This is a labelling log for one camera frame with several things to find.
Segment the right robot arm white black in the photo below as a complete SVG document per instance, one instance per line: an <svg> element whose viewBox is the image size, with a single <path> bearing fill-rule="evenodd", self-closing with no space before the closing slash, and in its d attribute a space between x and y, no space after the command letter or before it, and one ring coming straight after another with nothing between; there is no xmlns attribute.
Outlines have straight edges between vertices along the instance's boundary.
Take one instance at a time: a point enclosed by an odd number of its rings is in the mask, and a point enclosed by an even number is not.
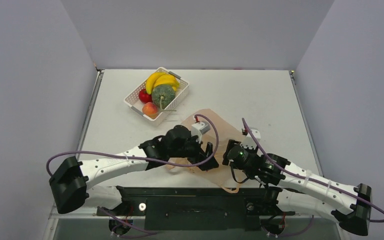
<svg viewBox="0 0 384 240"><path fill-rule="evenodd" d="M258 154L255 147L230 139L223 154L223 165L240 170L246 179L288 190L289 194L270 194L262 199L263 209L274 214L304 212L337 222L354 235L367 236L371 216L372 188L331 181L305 170L276 154Z"/></svg>

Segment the fake red tomato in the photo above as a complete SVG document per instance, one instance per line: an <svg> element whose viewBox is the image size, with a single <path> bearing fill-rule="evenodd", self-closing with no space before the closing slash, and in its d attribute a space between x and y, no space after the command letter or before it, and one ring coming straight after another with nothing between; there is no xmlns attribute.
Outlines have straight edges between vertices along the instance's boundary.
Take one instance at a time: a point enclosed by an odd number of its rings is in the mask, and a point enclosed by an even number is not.
<svg viewBox="0 0 384 240"><path fill-rule="evenodd" d="M139 91L138 98L143 104L152 103L152 95L148 94L145 88Z"/></svg>

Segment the translucent orange plastic bag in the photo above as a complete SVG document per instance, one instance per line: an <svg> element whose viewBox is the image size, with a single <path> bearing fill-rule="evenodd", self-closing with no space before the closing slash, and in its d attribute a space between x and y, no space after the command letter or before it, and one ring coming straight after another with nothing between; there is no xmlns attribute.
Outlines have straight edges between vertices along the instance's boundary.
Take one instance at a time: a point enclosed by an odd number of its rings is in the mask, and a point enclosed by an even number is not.
<svg viewBox="0 0 384 240"><path fill-rule="evenodd" d="M199 186L203 186L207 184L210 187L218 187L224 190L229 194L237 194L239 189L244 185L240 183L243 181L246 176L239 170L235 170L234 174L236 177L235 181L232 178L231 168L227 165L223 165L223 154L226 151L228 141L242 141L244 136L237 130L234 126L225 121L222 117L220 117L217 113L209 108L200 109L197 112L188 116L185 120L183 120L180 124L188 128L192 129L192 125L196 122L194 116L196 114L201 114L208 117L216 126L218 135L219 135L219 145L218 149L215 152L215 159L218 163L217 168L213 168L208 171L202 171L199 167L178 167L167 165L165 168L171 174L181 175L181 176L194 176L195 180L193 183L197 183Z"/></svg>

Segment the yellow fruit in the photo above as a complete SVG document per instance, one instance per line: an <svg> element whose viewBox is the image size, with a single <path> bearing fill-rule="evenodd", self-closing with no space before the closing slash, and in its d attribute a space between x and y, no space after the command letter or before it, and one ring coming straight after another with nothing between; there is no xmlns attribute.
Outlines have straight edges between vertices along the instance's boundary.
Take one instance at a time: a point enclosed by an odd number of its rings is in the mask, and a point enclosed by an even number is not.
<svg viewBox="0 0 384 240"><path fill-rule="evenodd" d="M166 73L165 72L154 72L152 73L146 80L145 82L145 90L146 90L146 93L148 95L151 95L152 94L152 90L154 88L154 84L156 82L156 80L165 75Z"/></svg>

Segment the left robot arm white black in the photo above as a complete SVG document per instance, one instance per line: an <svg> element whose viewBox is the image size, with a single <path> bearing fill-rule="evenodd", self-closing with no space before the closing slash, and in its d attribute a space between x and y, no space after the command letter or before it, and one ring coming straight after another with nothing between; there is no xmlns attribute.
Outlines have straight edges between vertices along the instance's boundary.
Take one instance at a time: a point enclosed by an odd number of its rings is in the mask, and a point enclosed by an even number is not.
<svg viewBox="0 0 384 240"><path fill-rule="evenodd" d="M104 207L116 215L129 209L129 201L119 187L102 187L101 182L132 172L147 171L170 165L172 158L184 158L191 167L207 171L218 167L214 157L217 147L211 142L202 149L202 138L211 129L199 121L190 128L176 125L165 135L154 137L125 152L113 155L100 153L100 158L79 161L77 152L67 158L50 175L49 185L59 214L71 213L81 207Z"/></svg>

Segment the fake peach orange red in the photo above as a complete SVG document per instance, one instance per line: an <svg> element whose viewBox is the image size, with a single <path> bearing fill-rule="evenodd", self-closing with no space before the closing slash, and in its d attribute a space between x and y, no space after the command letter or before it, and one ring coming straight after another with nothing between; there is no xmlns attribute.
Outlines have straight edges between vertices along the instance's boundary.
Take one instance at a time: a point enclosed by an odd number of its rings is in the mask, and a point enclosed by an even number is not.
<svg viewBox="0 0 384 240"><path fill-rule="evenodd" d="M142 107L142 113L144 115L154 119L154 118L156 118L158 116L159 109L158 109L158 107L154 103L147 102Z"/></svg>

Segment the fake green netted melon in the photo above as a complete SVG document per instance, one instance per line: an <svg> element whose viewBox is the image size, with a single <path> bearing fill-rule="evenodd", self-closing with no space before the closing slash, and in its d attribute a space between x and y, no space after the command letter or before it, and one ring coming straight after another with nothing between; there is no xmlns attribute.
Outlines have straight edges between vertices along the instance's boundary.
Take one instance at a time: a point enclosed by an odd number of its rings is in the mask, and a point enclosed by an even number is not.
<svg viewBox="0 0 384 240"><path fill-rule="evenodd" d="M176 98L176 92L171 86L162 84L152 90L151 96L152 102L161 110L165 110Z"/></svg>

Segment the fake yellow banana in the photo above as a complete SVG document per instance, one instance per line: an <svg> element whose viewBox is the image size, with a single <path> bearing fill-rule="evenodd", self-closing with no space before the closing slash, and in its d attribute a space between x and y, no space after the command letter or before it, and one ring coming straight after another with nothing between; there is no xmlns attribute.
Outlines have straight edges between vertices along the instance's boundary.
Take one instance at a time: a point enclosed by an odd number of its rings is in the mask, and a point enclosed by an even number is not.
<svg viewBox="0 0 384 240"><path fill-rule="evenodd" d="M177 79L171 75L171 74L164 74L160 76L155 83L153 84L153 88L159 86L159 85L169 85L173 88L173 90L176 92L178 87L180 86Z"/></svg>

